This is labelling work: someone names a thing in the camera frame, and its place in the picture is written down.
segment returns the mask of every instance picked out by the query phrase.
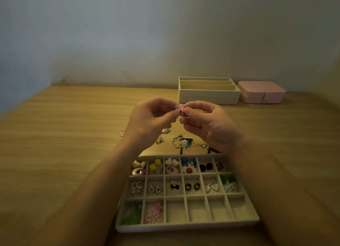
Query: person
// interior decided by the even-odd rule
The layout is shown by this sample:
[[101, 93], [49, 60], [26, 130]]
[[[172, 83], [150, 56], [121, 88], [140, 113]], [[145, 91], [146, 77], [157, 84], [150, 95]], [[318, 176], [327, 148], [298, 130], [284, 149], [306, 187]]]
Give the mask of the person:
[[[139, 102], [126, 133], [46, 223], [32, 245], [103, 245], [132, 163], [179, 117], [163, 98]], [[339, 219], [239, 128], [222, 107], [188, 102], [184, 129], [229, 156], [249, 197], [277, 245], [340, 245]]]

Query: white jewelry organizer tray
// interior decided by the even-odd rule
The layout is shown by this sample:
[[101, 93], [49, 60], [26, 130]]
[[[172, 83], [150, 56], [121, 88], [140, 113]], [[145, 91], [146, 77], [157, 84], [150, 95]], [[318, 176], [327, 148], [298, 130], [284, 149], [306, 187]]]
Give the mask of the white jewelry organizer tray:
[[[177, 167], [179, 173], [168, 175], [165, 173], [165, 163], [167, 158], [176, 159], [180, 162]], [[196, 159], [197, 174], [183, 174], [181, 159], [185, 157], [188, 161]], [[163, 170], [160, 175], [149, 174], [149, 165], [155, 159], [162, 161]], [[257, 223], [260, 218], [249, 199], [247, 192], [237, 175], [233, 172], [233, 167], [228, 158], [223, 154], [199, 154], [199, 155], [156, 155], [140, 156], [137, 161], [147, 160], [146, 173], [142, 176], [129, 176], [125, 185], [124, 193], [120, 201], [120, 209], [116, 220], [118, 232], [148, 232], [194, 228], [213, 227], [235, 227]], [[223, 163], [227, 169], [217, 170], [216, 164]], [[200, 171], [200, 164], [213, 164], [213, 169], [205, 172]], [[220, 175], [225, 179], [236, 178], [238, 192], [225, 193]], [[180, 188], [171, 189], [171, 181], [176, 181]], [[133, 182], [142, 182], [141, 192], [131, 194]], [[219, 191], [205, 191], [205, 185], [217, 182]], [[190, 191], [185, 190], [185, 184], [190, 183]], [[199, 190], [194, 189], [194, 184], [201, 185]], [[159, 194], [149, 193], [151, 185], [159, 185], [163, 192]], [[142, 202], [141, 223], [138, 225], [121, 225], [124, 207], [130, 202]], [[156, 204], [160, 202], [163, 211], [159, 217], [159, 223], [146, 224], [144, 218], [149, 214], [149, 209], [156, 210]]]

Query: wooden tabletop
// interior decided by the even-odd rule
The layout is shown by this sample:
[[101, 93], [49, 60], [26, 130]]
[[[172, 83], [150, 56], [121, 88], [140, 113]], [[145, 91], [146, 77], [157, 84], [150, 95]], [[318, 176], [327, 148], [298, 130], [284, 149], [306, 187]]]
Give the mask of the wooden tabletop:
[[[119, 140], [134, 105], [176, 89], [52, 86], [0, 117], [0, 244], [23, 244]], [[340, 110], [306, 93], [277, 105], [239, 102], [231, 117], [261, 141], [306, 189], [340, 216]], [[143, 155], [179, 154], [179, 122]], [[189, 154], [203, 153], [200, 147]], [[108, 245], [272, 245], [262, 225], [144, 234], [109, 233]]]

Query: wooden table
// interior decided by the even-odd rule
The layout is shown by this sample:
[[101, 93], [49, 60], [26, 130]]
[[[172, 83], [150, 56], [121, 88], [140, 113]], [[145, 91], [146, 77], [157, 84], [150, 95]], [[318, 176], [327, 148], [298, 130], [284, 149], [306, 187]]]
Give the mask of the wooden table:
[[[176, 89], [52, 86], [0, 117], [0, 244], [23, 244], [119, 140], [134, 105]], [[278, 105], [225, 106], [320, 201], [340, 216], [340, 111], [289, 92]], [[189, 135], [179, 124], [143, 155], [178, 154]], [[200, 147], [189, 154], [203, 153]], [[272, 245], [262, 225], [248, 228], [118, 234], [108, 245]]]

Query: pink box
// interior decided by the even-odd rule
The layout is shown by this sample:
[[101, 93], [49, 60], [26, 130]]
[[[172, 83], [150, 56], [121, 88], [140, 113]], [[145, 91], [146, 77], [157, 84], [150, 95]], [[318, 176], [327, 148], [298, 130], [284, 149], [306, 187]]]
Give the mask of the pink box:
[[241, 90], [240, 100], [250, 104], [277, 104], [286, 93], [274, 82], [241, 81], [237, 86]]

